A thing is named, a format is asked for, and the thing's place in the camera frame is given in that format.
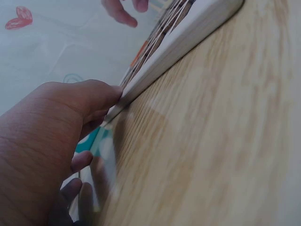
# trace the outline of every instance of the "wood grain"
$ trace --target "wood grain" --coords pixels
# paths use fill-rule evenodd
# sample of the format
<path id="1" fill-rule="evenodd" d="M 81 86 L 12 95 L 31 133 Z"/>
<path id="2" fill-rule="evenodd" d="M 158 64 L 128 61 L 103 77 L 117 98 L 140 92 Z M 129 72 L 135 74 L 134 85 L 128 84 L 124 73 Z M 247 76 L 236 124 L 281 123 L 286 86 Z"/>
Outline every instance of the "wood grain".
<path id="1" fill-rule="evenodd" d="M 300 225 L 299 12 L 246 0 L 114 119 L 114 192 L 94 225 Z"/>
<path id="2" fill-rule="evenodd" d="M 151 52 L 137 74 L 134 77 L 132 73 L 125 75 L 125 77 L 133 78 L 126 84 L 120 101 L 109 110 L 104 119 L 104 124 L 115 118 L 164 72 L 231 18 L 241 8 L 243 1 L 196 0 L 193 2 L 191 0 L 175 0 L 174 6 L 178 9 L 178 14 L 166 12 L 163 18 L 166 17 L 168 21 L 163 30 L 161 30 L 160 24 L 165 23 L 164 19 L 157 24 L 159 25 L 156 26 L 156 28 L 159 28 L 157 30 L 160 33 L 159 37 L 157 35 L 150 36 L 149 47 Z M 169 22 L 174 23 L 177 18 L 181 18 L 179 14 L 186 14 L 186 16 L 172 32 L 167 32 L 166 28 L 170 27 Z"/>

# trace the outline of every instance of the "finger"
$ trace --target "finger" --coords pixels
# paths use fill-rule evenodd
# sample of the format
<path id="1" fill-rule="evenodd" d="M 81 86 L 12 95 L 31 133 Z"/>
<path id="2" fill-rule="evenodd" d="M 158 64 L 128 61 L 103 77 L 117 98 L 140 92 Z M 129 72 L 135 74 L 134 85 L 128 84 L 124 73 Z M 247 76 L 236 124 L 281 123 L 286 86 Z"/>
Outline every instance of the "finger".
<path id="1" fill-rule="evenodd" d="M 93 214 L 93 196 L 92 186 L 89 183 L 83 183 L 79 194 L 79 220 L 83 225 L 90 225 Z"/>
<path id="2" fill-rule="evenodd" d="M 89 151 L 81 152 L 72 158 L 71 173 L 76 173 L 90 165 L 93 155 Z"/>
<path id="3" fill-rule="evenodd" d="M 102 124 L 103 120 L 104 120 L 104 117 L 102 117 L 98 120 L 87 122 L 85 125 L 83 125 L 83 127 L 81 129 L 79 140 L 83 139 L 85 136 L 87 136 L 93 130 L 95 130 L 97 127 L 99 127 Z"/>
<path id="4" fill-rule="evenodd" d="M 127 24 L 131 27 L 137 26 L 136 19 L 124 10 L 120 0 L 102 0 L 102 5 L 117 22 Z"/>
<path id="5" fill-rule="evenodd" d="M 100 111 L 96 111 L 96 112 L 90 114 L 88 117 L 84 118 L 83 124 L 86 124 L 87 122 L 95 121 L 95 120 L 98 120 L 100 118 L 103 118 L 104 116 L 106 116 L 108 111 L 109 110 L 100 110 Z"/>
<path id="6" fill-rule="evenodd" d="M 122 88 L 110 86 L 102 81 L 87 80 L 71 85 L 70 92 L 77 100 L 77 109 L 87 117 L 95 111 L 106 110 L 115 105 L 121 95 Z"/>
<path id="7" fill-rule="evenodd" d="M 65 187 L 61 189 L 61 195 L 65 199 L 67 206 L 69 206 L 73 199 L 78 195 L 81 186 L 81 180 L 79 178 L 74 178 Z"/>
<path id="8" fill-rule="evenodd" d="M 148 9 L 149 1 L 148 0 L 133 0 L 133 6 L 138 12 L 144 13 Z"/>

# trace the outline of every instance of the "blue drawing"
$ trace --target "blue drawing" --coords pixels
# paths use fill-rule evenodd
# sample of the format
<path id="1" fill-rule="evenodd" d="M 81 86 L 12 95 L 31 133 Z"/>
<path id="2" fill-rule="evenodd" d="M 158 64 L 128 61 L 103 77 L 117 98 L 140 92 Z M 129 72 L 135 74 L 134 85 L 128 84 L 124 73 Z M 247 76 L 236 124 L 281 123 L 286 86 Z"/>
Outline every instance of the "blue drawing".
<path id="1" fill-rule="evenodd" d="M 93 132 L 91 132 L 89 135 L 87 135 L 85 138 L 83 138 L 81 141 L 79 141 L 79 143 L 76 146 L 75 152 L 81 153 L 86 150 L 89 151 L 94 142 L 94 139 L 99 131 L 99 128 L 100 127 L 95 129 Z"/>
<path id="2" fill-rule="evenodd" d="M 83 81 L 83 78 L 80 77 L 78 74 L 70 73 L 65 75 L 63 82 L 64 83 L 76 83 Z"/>

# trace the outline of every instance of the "heart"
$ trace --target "heart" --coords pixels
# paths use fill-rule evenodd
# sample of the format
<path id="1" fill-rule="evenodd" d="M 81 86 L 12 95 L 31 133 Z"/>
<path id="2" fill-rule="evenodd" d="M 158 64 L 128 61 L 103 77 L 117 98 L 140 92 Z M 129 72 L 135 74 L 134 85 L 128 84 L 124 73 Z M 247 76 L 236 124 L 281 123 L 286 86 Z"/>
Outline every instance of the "heart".
<path id="1" fill-rule="evenodd" d="M 32 24 L 32 13 L 24 6 L 16 7 L 17 18 L 11 19 L 5 25 L 7 30 L 15 30 Z"/>

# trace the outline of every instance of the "table surface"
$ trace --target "table surface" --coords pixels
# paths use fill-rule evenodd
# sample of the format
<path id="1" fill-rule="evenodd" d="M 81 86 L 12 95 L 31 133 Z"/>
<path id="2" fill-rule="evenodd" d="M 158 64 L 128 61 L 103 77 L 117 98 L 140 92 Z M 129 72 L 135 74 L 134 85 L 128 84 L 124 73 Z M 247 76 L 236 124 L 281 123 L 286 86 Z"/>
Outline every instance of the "table surface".
<path id="1" fill-rule="evenodd" d="M 112 121 L 113 186 L 91 166 L 95 225 L 300 225 L 299 12 L 246 0 Z"/>

